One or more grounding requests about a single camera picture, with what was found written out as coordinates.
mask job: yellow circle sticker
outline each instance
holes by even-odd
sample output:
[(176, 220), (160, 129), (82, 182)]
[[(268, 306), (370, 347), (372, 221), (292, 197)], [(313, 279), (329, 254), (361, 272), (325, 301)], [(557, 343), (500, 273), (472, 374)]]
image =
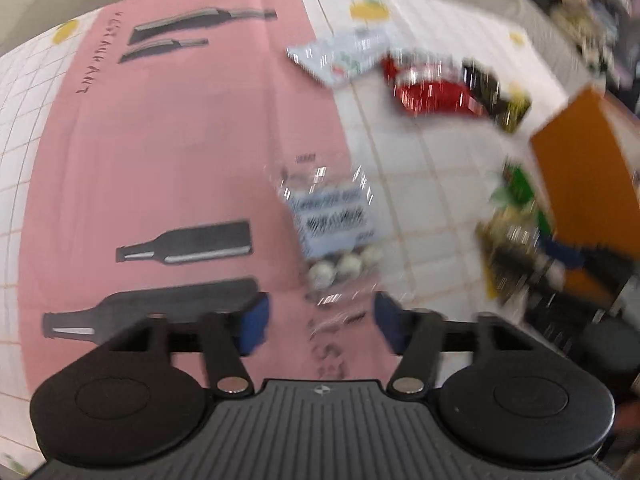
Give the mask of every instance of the yellow circle sticker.
[(351, 4), (351, 7), (349, 7), (349, 12), (354, 20), (373, 22), (389, 19), (389, 9), (380, 0), (361, 0), (354, 2)]
[(58, 30), (53, 35), (51, 40), (54, 45), (58, 45), (68, 38), (76, 31), (80, 22), (78, 20), (69, 20), (58, 27)]
[(509, 33), (509, 38), (517, 46), (523, 46), (524, 43), (525, 43), (524, 36), (522, 34), (520, 34), (519, 32), (510, 32)]

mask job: label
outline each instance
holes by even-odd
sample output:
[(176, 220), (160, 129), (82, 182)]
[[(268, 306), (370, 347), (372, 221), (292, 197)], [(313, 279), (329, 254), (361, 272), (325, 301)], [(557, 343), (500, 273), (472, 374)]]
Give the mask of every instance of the label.
[(333, 187), (311, 194), (293, 191), (287, 205), (307, 260), (352, 251), (373, 241), (369, 203), (357, 186)]
[(354, 77), (362, 73), (362, 67), (357, 59), (346, 52), (339, 52), (331, 67), (332, 72), (343, 77)]

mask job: tile grout line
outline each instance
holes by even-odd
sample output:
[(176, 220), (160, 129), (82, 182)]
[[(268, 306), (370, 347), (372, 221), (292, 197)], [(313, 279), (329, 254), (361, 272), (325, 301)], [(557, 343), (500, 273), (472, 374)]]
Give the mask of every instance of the tile grout line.
[(13, 442), (14, 444), (17, 444), (18, 446), (26, 447), (27, 449), (31, 449), (32, 451), (37, 451), (38, 453), (42, 454), (42, 452), (39, 449), (36, 449), (34, 447), (31, 447), (31, 446), (27, 446), (26, 444), (22, 444), (22, 443), (18, 442), (17, 440), (14, 440), (12, 438), (8, 438), (7, 436), (0, 435), (0, 438), (3, 439), (3, 440), (7, 440), (9, 442)]
[(5, 152), (2, 152), (2, 154), (6, 155), (7, 153), (14, 152), (15, 150), (18, 150), (19, 148), (21, 148), (23, 146), (28, 146), (31, 143), (31, 135), (33, 135), (33, 129), (34, 128), (35, 128), (35, 123), (33, 124), (33, 127), (31, 128), (30, 137), (29, 137), (29, 140), (27, 140), (27, 142), (23, 142), (22, 144), (18, 144), (17, 146), (14, 146), (13, 148), (6, 150)]
[[(6, 71), (6, 72), (4, 73), (4, 75), (2, 76), (2, 79), (3, 79), (3, 80), (4, 80), (4, 76), (7, 74), (7, 72), (9, 72), (9, 70), (11, 70), (11, 69), (14, 67), (14, 64), (15, 64), (15, 65), (16, 65), (16, 67), (17, 67), (17, 65), (18, 65), (17, 57), (18, 57), (18, 55), (16, 54), (16, 55), (14, 56), (14, 58), (12, 59), (11, 65), (9, 65), (9, 68), (7, 69), (7, 71)], [(29, 59), (29, 57), (30, 57), (30, 56), (25, 56), (25, 57), (24, 57), (24, 59), (20, 60), (20, 63), (25, 63), (25, 62), (27, 61), (27, 59)], [(14, 79), (13, 81), (11, 81), (10, 83), (8, 83), (8, 84), (10, 84), (12, 87), (13, 87), (14, 83), (19, 79), (19, 78), (18, 78), (18, 74), (19, 74), (19, 71), (18, 71), (18, 73), (16, 73), (16, 75), (15, 75), (15, 79)]]
[(378, 167), (378, 175), (380, 178), (380, 184), (381, 184), (381, 188), (382, 191), (385, 195), (385, 199), (386, 199), (386, 204), (387, 204), (387, 209), (389, 211), (389, 214), (391, 216), (391, 221), (394, 224), (394, 231), (396, 232), (396, 236), (398, 238), (399, 241), (399, 246), (400, 246), (400, 251), (402, 253), (402, 259), (404, 260), (404, 273), (405, 276), (407, 278), (407, 281), (409, 282), (409, 288), (411, 289), (409, 292), (411, 293), (411, 295), (413, 295), (417, 289), (417, 283), (415, 280), (415, 275), (414, 275), (414, 270), (412, 269), (411, 266), (411, 260), (409, 258), (409, 251), (406, 248), (406, 243), (404, 240), (404, 236), (402, 235), (402, 228), (400, 226), (400, 220), (398, 218), (398, 213), (396, 212), (395, 207), (393, 206), (393, 201), (391, 199), (391, 190), (389, 188), (389, 184), (386, 178), (386, 174), (384, 171), (384, 168), (382, 166), (382, 160), (380, 158), (380, 154), (378, 153), (378, 147), (376, 146), (376, 143), (374, 142), (373, 139), (373, 135), (371, 133), (371, 127), (369, 124), (369, 119), (366, 117), (366, 114), (364, 113), (364, 108), (362, 107), (362, 102), (360, 101), (360, 97), (358, 95), (358, 91), (356, 90), (355, 85), (353, 84), (353, 82), (350, 82), (350, 87), (351, 87), (351, 92), (353, 93), (353, 96), (355, 98), (356, 104), (358, 106), (358, 111), (360, 112), (360, 118), (362, 119), (362, 125), (364, 126), (364, 130), (367, 133), (367, 140), (369, 141), (369, 147), (371, 149), (371, 153), (373, 154), (373, 157), (376, 161), (376, 166)]
[[(15, 59), (12, 61), (12, 63), (9, 66), (8, 70), (11, 70), (11, 68), (14, 66), (14, 62), (15, 62)], [(9, 98), (9, 94), (11, 93), (11, 88), (14, 86), (14, 83), (15, 83), (15, 79), (13, 81), (11, 81), (11, 87), (9, 88), (9, 91), (7, 92), (7, 95), (5, 96), (4, 100), (2, 101), (2, 105), (0, 105), (0, 111), (2, 111), (2, 109), (4, 108), (4, 105), (6, 104), (7, 99)], [(27, 91), (28, 91), (28, 89), (24, 91), (24, 97), (27, 97)], [(9, 137), (11, 137), (11, 129), (13, 127), (14, 127), (14, 123), (12, 122), (11, 127), (9, 128), (9, 134), (6, 137), (6, 141), (4, 143), (4, 147), (2, 148), (2, 153), (0, 153), (0, 164), (2, 163), (2, 159), (4, 158), (4, 149), (6, 148), (6, 144), (9, 142)]]
[[(473, 172), (478, 176), (478, 178), (480, 179), (480, 181), (481, 181), (481, 182), (482, 182), (482, 184), (484, 185), (484, 176), (482, 176), (482, 171), (480, 171), (480, 168), (478, 168), (478, 164), (476, 163), (476, 160), (473, 158), (472, 153), (471, 153), (471, 152), (470, 152), (470, 150), (468, 149), (468, 147), (469, 147), (469, 146), (468, 146), (468, 142), (467, 142), (466, 136), (464, 137), (464, 139), (465, 139), (465, 145), (466, 145), (466, 147), (467, 147), (467, 152), (469, 153), (469, 155), (471, 155), (471, 157), (470, 157), (470, 158), (472, 159), (472, 164), (471, 164), (471, 166), (472, 166), (472, 171), (473, 171)], [(458, 232), (456, 232), (456, 236), (458, 236), (458, 238), (460, 238), (460, 234), (459, 234)], [(482, 253), (476, 254), (476, 257), (478, 257), (478, 259), (480, 260), (480, 264), (481, 264), (481, 277), (480, 277), (480, 280), (479, 280), (479, 281), (482, 283), (482, 282), (484, 282), (484, 281), (486, 280), (486, 278), (487, 278), (487, 276), (486, 276), (486, 271), (485, 271), (485, 265), (484, 265), (484, 258), (482, 257)], [(463, 258), (462, 263), (463, 263), (463, 265), (465, 266), (466, 270), (468, 271), (468, 267), (467, 267), (467, 265), (466, 265), (466, 260), (465, 260), (464, 258)], [(470, 284), (466, 287), (466, 294), (468, 295), (468, 297), (469, 297), (469, 303), (472, 305), (472, 307), (473, 307), (473, 308), (475, 308), (475, 305), (474, 305), (475, 301), (474, 301), (474, 298), (472, 297), (472, 292), (473, 292), (473, 291), (472, 291), (472, 289), (473, 289), (475, 286), (476, 286), (476, 284), (474, 284), (474, 283), (470, 283)]]
[(30, 182), (31, 182), (31, 179), (29, 179), (29, 180), (23, 180), (23, 181), (21, 181), (21, 182), (18, 182), (18, 184), (12, 184), (11, 186), (1, 187), (1, 188), (0, 188), (0, 193), (2, 193), (3, 191), (9, 191), (9, 190), (10, 190), (11, 188), (13, 188), (13, 187), (19, 187), (19, 186), (21, 186), (22, 184), (28, 184), (28, 183), (30, 183)]
[[(351, 0), (351, 5), (354, 6), (356, 3), (356, 0)], [(369, 20), (363, 20), (364, 21), (364, 26), (367, 30), (369, 30)]]
[[(411, 5), (410, 7), (415, 11), (415, 7), (413, 5)], [(424, 19), (422, 19), (420, 17), (418, 17), (418, 19), (420, 21), (422, 21), (423, 24), (426, 25)], [(405, 33), (408, 33), (409, 35), (413, 36), (414, 40), (416, 40), (416, 38), (412, 34), (410, 28), (408, 28), (408, 27), (403, 27), (403, 28), (404, 28)], [(443, 201), (444, 209), (446, 210), (448, 229), (450, 231), (452, 231), (454, 236), (456, 237), (456, 254), (460, 258), (460, 260), (462, 261), (462, 268), (463, 268), (464, 277), (465, 277), (465, 285), (464, 285), (463, 288), (467, 293), (469, 303), (472, 305), (473, 304), (473, 299), (471, 298), (470, 290), (472, 288), (472, 285), (475, 282), (471, 283), (471, 276), (470, 276), (470, 273), (469, 273), (469, 270), (468, 270), (468, 267), (467, 267), (467, 264), (466, 264), (466, 261), (465, 261), (465, 257), (464, 257), (465, 253), (462, 251), (462, 239), (460, 237), (460, 233), (458, 232), (458, 229), (456, 228), (456, 222), (453, 219), (453, 214), (450, 211), (450, 206), (449, 206), (449, 203), (447, 202), (447, 199), (446, 199), (446, 193), (444, 192), (444, 188), (443, 188), (442, 183), (440, 182), (440, 179), (438, 177), (439, 173), (442, 174), (444, 172), (442, 172), (442, 171), (438, 172), (438, 170), (436, 168), (436, 165), (433, 162), (433, 158), (431, 157), (431, 153), (429, 152), (428, 146), (427, 146), (427, 144), (426, 144), (426, 142), (424, 140), (422, 129), (420, 128), (420, 126), (418, 126), (418, 124), (415, 124), (415, 128), (417, 129), (418, 140), (420, 142), (420, 146), (421, 146), (421, 149), (422, 149), (422, 151), (424, 153), (425, 158), (427, 158), (428, 162), (433, 163), (433, 166), (432, 166), (433, 169), (434, 169), (433, 176), (434, 176), (434, 179), (436, 181), (436, 186), (438, 187), (438, 194), (440, 195), (440, 199)], [(477, 174), (478, 176), (482, 177), (482, 174), (480, 173), (478, 165), (476, 164), (475, 160), (473, 160), (471, 173)], [(457, 171), (451, 171), (451, 172), (447, 171), (447, 173), (445, 173), (445, 174), (467, 174), (467, 173), (457, 172)]]
[(0, 233), (0, 238), (2, 238), (4, 236), (17, 235), (18, 233), (21, 233), (21, 232), (22, 232), (21, 229), (13, 229), (11, 231)]
[[(55, 78), (57, 78), (57, 77), (58, 77), (57, 75), (56, 75), (56, 76), (53, 76), (51, 79), (47, 79), (46, 81), (42, 81), (41, 83), (38, 83), (38, 84), (36, 85), (36, 86), (41, 86), (41, 85), (44, 85), (44, 83), (49, 83), (49, 87), (47, 88), (47, 92), (45, 93), (44, 99), (46, 99), (46, 98), (47, 98), (47, 94), (49, 94), (49, 90), (51, 90), (51, 87), (53, 86), (53, 80), (54, 80)], [(28, 92), (29, 90), (31, 90), (31, 89), (33, 89), (33, 88), (35, 88), (35, 86), (31, 86), (31, 87), (27, 88), (26, 92)], [(23, 115), (30, 114), (31, 112), (33, 112), (33, 111), (35, 111), (35, 110), (41, 110), (43, 107), (47, 106), (48, 104), (51, 104), (51, 103), (46, 103), (46, 104), (45, 104), (44, 99), (42, 100), (42, 104), (41, 104), (38, 108), (34, 108), (33, 110), (28, 110), (27, 112), (23, 112), (23, 113), (21, 113), (21, 114), (19, 114), (19, 113), (18, 113), (18, 114), (15, 116), (15, 118), (17, 119), (18, 117), (22, 117)]]
[[(475, 280), (471, 282), (472, 286), (477, 286), (482, 283), (481, 280)], [(441, 290), (439, 292), (434, 292), (433, 294), (422, 294), (416, 296), (414, 300), (411, 302), (412, 305), (418, 305), (419, 303), (423, 303), (425, 301), (436, 300), (437, 298), (444, 298), (446, 296), (450, 296), (456, 292), (466, 292), (466, 285), (452, 286), (451, 288), (446, 288), (445, 290)]]
[[(24, 103), (24, 100), (27, 97), (27, 92), (28, 92), (28, 90), (24, 93), (24, 97), (22, 98), (22, 101), (20, 101), (20, 106), (18, 106), (18, 110), (20, 109), (20, 107)], [(14, 128), (15, 120), (17, 119), (17, 117), (18, 116), (15, 116), (14, 117), (14, 121), (11, 123), (11, 129), (9, 130), (9, 137), (11, 137), (11, 130)], [(0, 168), (2, 167), (2, 160), (4, 159), (4, 150), (6, 149), (7, 143), (9, 142), (9, 137), (6, 138), (6, 142), (4, 144), (4, 149), (2, 150), (2, 158), (0, 158)], [(23, 166), (24, 166), (24, 158), (22, 159), (22, 165), (20, 166), (20, 174), (22, 174), (22, 167)], [(15, 197), (17, 195), (18, 195), (18, 186), (16, 185), (15, 194), (14, 194), (14, 205), (15, 205)], [(12, 209), (11, 209), (11, 220), (9, 220), (9, 228), (11, 228), (11, 222), (13, 221), (13, 218), (14, 218), (14, 208), (12, 207)], [(9, 281), (9, 246), (11, 244), (11, 237), (9, 236), (7, 238), (8, 239), (7, 239), (7, 244), (6, 244), (6, 255), (5, 255), (5, 258), (4, 258), (4, 280), (3, 280), (4, 284), (7, 284), (7, 282)]]
[[(468, 227), (468, 224), (475, 224), (475, 220), (471, 220), (469, 222), (461, 222), (459, 224), (454, 225), (454, 227), (452, 228), (450, 225), (445, 225), (443, 227), (437, 227), (434, 229), (424, 229), (424, 230), (414, 230), (414, 231), (408, 231), (408, 232), (403, 232), (402, 233), (402, 237), (405, 240), (411, 240), (413, 238), (429, 238), (432, 236), (438, 236), (444, 233), (451, 233), (453, 235), (457, 234), (458, 228), (460, 227)], [(388, 235), (385, 236), (383, 238), (380, 238), (380, 241), (382, 243), (390, 243), (390, 242), (399, 242), (400, 241), (400, 237), (393, 234), (393, 235)], [(462, 250), (461, 249), (461, 253), (462, 254), (471, 254), (471, 250)]]
[(9, 302), (7, 301), (7, 289), (2, 288), (0, 289), (0, 294), (2, 294), (2, 299), (4, 300), (4, 332), (11, 337), (11, 322), (10, 322), (10, 315), (9, 315)]
[[(33, 88), (36, 88), (36, 86), (44, 85), (44, 83), (49, 82), (49, 81), (53, 81), (53, 80), (54, 80), (55, 78), (57, 78), (58, 76), (61, 76), (61, 75), (64, 75), (64, 74), (66, 74), (66, 72), (62, 72), (62, 73), (60, 73), (60, 74), (55, 74), (55, 75), (53, 75), (52, 77), (50, 77), (49, 79), (45, 79), (45, 80), (43, 80), (43, 81), (40, 81), (39, 83), (35, 84), (34, 86), (29, 86), (26, 90), (23, 90), (23, 92), (28, 92), (29, 90), (31, 90), (31, 89), (33, 89)], [(13, 95), (12, 97), (15, 97), (16, 95), (20, 95), (21, 93), (22, 93), (22, 92), (18, 92), (17, 94)], [(42, 107), (45, 107), (45, 106), (46, 106), (46, 104), (41, 104), (39, 108), (34, 108), (34, 110), (36, 110), (36, 109), (37, 109), (37, 110), (40, 110), (40, 109), (42, 109)], [(24, 113), (21, 113), (21, 114), (17, 114), (15, 118), (17, 119), (18, 117), (22, 117), (23, 115), (30, 114), (31, 112), (33, 112), (33, 110), (29, 110), (28, 112), (24, 112)]]
[[(10, 216), (10, 219), (9, 219), (9, 229), (11, 229), (11, 225), (14, 223), (15, 200), (18, 197), (18, 188), (20, 186), (20, 179), (22, 177), (22, 172), (24, 170), (24, 163), (25, 163), (25, 161), (27, 159), (27, 153), (29, 151), (29, 145), (31, 143), (31, 136), (33, 135), (33, 130), (35, 129), (35, 125), (38, 122), (38, 119), (40, 118), (40, 113), (41, 113), (42, 108), (44, 106), (45, 105), (40, 105), (40, 108), (38, 109), (38, 116), (36, 117), (36, 120), (34, 121), (33, 126), (31, 127), (31, 133), (29, 134), (29, 142), (27, 142), (27, 149), (24, 152), (24, 157), (22, 158), (22, 164), (20, 165), (20, 173), (18, 174), (18, 184), (15, 187), (14, 206), (11, 209), (11, 216)], [(22, 230), (20, 229), (20, 230), (15, 231), (14, 234), (18, 234), (18, 233), (21, 233), (21, 232), (22, 232)], [(8, 234), (8, 240), (7, 240), (6, 263), (5, 263), (6, 267), (5, 267), (5, 270), (4, 270), (4, 272), (5, 272), (5, 279), (4, 279), (5, 284), (6, 284), (6, 282), (9, 281), (9, 278), (8, 278), (8, 276), (9, 276), (9, 253), (10, 253), (9, 247), (10, 247), (11, 238), (12, 238), (11, 234), (12, 234), (12, 231), (10, 230), (9, 234)], [(19, 266), (20, 265), (20, 247), (19, 247), (19, 245), (18, 245), (18, 250), (17, 251), (18, 251), (17, 265)], [(17, 302), (17, 297), (18, 297), (18, 285), (17, 285), (17, 283), (15, 284), (15, 289), (16, 289), (16, 302)], [(18, 322), (18, 325), (19, 325), (20, 324), (20, 309), (18, 308), (17, 303), (16, 303), (15, 307), (16, 307), (16, 311), (17, 311), (16, 312), (16, 314), (17, 314), (17, 316), (16, 316), (17, 317), (17, 322)], [(5, 326), (9, 326), (9, 310), (7, 308), (4, 311), (4, 323), (5, 323)]]
[(320, 0), (317, 0), (317, 1), (318, 1), (318, 5), (320, 6), (320, 10), (322, 10), (322, 15), (324, 16), (324, 20), (326, 21), (326, 24), (328, 25), (329, 30), (335, 36), (334, 28), (331, 25), (331, 23), (329, 22), (329, 18), (326, 16), (326, 12), (324, 12), (324, 7), (322, 6), (322, 3), (320, 3)]
[(456, 229), (456, 221), (453, 218), (453, 212), (451, 211), (451, 207), (449, 205), (449, 202), (447, 201), (447, 193), (444, 191), (444, 186), (440, 181), (440, 178), (438, 176), (438, 171), (435, 169), (436, 164), (433, 161), (433, 157), (431, 156), (427, 143), (422, 138), (422, 131), (417, 126), (417, 124), (415, 126), (415, 129), (417, 131), (418, 142), (420, 142), (420, 148), (422, 149), (424, 158), (427, 160), (427, 164), (430, 165), (430, 167), (434, 168), (433, 177), (436, 183), (436, 188), (438, 190), (438, 196), (440, 197), (440, 201), (442, 202), (442, 209), (447, 218), (447, 225), (456, 237), (456, 254), (462, 263), (463, 277), (464, 277), (465, 283), (468, 283), (471, 281), (471, 276), (469, 275), (468, 269), (466, 268), (464, 253), (462, 252), (462, 240), (460, 239), (460, 236), (458, 236), (458, 232)]
[(0, 392), (0, 397), (11, 397), (12, 399), (23, 400), (24, 402), (31, 402), (31, 399), (25, 399), (24, 397), (19, 397), (16, 395), (5, 393), (5, 392)]

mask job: orange box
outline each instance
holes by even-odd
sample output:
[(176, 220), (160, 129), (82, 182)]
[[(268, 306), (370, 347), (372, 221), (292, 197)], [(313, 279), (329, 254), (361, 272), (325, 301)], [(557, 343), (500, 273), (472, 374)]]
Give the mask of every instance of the orange box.
[[(545, 181), (558, 240), (576, 246), (606, 244), (640, 258), (640, 207), (609, 118), (622, 112), (612, 106), (587, 89), (530, 143)], [(638, 131), (636, 124), (632, 128)], [(601, 300), (607, 297), (581, 271), (567, 272), (566, 286)]]

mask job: plastic bag of eggs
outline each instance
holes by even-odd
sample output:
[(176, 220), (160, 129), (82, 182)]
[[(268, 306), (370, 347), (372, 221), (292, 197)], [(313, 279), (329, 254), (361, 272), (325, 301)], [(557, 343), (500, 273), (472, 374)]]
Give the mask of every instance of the plastic bag of eggs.
[(328, 254), (311, 265), (308, 282), (313, 290), (327, 290), (335, 283), (350, 282), (375, 270), (381, 260), (382, 250), (374, 244)]

